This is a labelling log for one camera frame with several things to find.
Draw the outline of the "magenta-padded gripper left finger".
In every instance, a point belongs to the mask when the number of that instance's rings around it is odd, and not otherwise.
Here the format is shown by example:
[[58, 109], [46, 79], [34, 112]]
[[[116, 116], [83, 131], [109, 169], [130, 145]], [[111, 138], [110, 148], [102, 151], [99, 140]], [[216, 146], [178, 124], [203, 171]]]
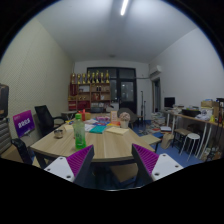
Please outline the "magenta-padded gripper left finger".
[[94, 146], [90, 145], [69, 157], [58, 157], [45, 168], [45, 171], [83, 186], [93, 156]]

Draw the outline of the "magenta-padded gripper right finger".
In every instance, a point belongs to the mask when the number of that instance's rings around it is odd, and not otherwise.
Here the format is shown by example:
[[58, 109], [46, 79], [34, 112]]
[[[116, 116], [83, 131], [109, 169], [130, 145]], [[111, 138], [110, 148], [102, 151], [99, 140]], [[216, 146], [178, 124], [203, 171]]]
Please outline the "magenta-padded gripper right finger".
[[132, 155], [138, 166], [138, 176], [145, 185], [182, 169], [168, 154], [158, 155], [137, 144], [132, 145]]

